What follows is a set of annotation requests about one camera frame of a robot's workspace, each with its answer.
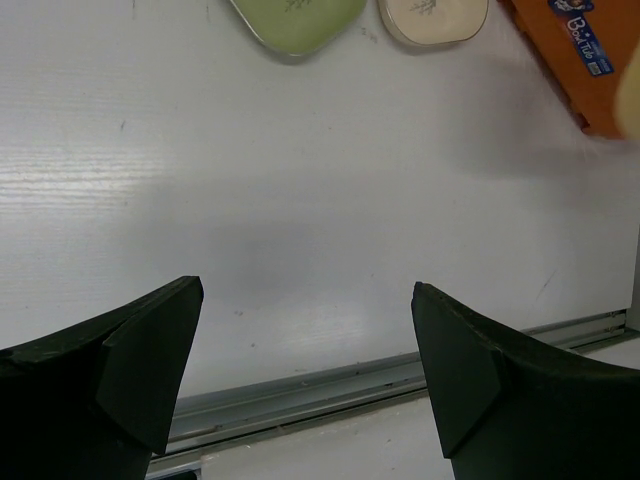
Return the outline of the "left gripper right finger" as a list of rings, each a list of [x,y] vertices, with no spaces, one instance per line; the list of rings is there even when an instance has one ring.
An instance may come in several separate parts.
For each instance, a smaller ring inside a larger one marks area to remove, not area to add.
[[[545,344],[431,284],[411,312],[457,479],[636,479],[639,373]]]

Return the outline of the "yellow square plate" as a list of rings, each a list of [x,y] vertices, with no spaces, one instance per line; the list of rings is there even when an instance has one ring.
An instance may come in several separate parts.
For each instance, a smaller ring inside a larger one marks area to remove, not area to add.
[[[626,65],[617,87],[614,118],[626,139],[640,137],[640,45],[637,45]]]

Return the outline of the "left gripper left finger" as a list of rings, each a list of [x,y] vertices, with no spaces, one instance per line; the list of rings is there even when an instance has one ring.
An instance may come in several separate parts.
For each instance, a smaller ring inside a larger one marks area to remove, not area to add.
[[[165,453],[203,286],[180,277],[1,351],[4,479],[142,479]]]

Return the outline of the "green square plate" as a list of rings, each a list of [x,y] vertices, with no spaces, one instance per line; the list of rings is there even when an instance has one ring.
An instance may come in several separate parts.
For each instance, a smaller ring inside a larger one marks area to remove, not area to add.
[[[231,5],[254,37],[285,56],[323,48],[362,14],[364,0],[236,0]]]

